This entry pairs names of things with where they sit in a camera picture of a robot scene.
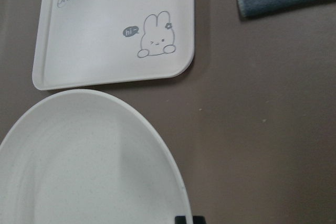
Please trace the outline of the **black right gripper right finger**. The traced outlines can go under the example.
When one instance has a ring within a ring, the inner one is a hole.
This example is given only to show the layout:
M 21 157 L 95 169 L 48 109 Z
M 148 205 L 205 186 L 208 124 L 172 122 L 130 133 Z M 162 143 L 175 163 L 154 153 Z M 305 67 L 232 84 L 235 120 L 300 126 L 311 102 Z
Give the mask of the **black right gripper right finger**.
M 204 216 L 193 216 L 193 224 L 206 224 Z

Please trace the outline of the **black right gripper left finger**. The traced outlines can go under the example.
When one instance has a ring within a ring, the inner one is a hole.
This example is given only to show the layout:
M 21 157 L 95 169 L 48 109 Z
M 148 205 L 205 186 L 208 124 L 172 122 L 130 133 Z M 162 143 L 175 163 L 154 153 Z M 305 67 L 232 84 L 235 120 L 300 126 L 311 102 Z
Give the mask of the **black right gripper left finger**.
M 175 216 L 174 218 L 175 224 L 188 224 L 186 216 Z

